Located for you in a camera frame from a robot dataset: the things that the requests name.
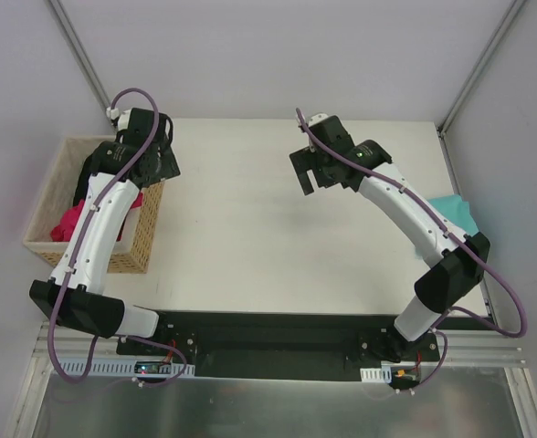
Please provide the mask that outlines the pink t shirt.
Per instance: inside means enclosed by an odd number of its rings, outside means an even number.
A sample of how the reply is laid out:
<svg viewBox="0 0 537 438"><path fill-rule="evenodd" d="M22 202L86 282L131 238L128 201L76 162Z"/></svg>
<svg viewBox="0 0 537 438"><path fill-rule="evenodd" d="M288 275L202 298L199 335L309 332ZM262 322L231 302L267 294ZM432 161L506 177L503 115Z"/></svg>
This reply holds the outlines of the pink t shirt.
<svg viewBox="0 0 537 438"><path fill-rule="evenodd" d="M132 203L130 209L136 209L142 206L143 193L139 193ZM69 242L73 236L73 232L81 215L84 200L80 199L71 208L69 208L61 217L59 223L50 231L50 238L53 242ZM124 224L126 219L123 220L121 229L117 236L116 241L121 240Z"/></svg>

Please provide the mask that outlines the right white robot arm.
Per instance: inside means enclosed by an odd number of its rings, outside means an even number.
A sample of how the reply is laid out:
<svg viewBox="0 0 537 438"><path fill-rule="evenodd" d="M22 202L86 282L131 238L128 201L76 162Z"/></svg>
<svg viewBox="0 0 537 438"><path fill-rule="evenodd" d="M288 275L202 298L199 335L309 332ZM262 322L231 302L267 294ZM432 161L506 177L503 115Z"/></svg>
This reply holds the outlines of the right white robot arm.
<svg viewBox="0 0 537 438"><path fill-rule="evenodd" d="M290 154L305 194L339 184L372 202L405 234L428 266L415 296L387 337L389 353L408 360L419 338L484 277L490 242L450 222L411 188L391 155L376 141L353 141L336 116L320 113L300 121L309 145Z"/></svg>

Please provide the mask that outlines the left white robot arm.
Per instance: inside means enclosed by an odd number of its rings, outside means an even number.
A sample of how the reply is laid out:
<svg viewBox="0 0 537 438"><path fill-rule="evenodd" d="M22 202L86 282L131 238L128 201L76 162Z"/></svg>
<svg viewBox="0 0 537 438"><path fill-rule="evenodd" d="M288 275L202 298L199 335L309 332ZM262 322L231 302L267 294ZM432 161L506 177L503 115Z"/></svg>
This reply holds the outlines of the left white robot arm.
<svg viewBox="0 0 537 438"><path fill-rule="evenodd" d="M32 283L29 296L58 325L102 338L137 336L148 354L163 353L169 333L158 314L104 294L111 253L139 194L179 175L168 115L129 109L117 134L84 161L75 192L83 203L65 254L49 280Z"/></svg>

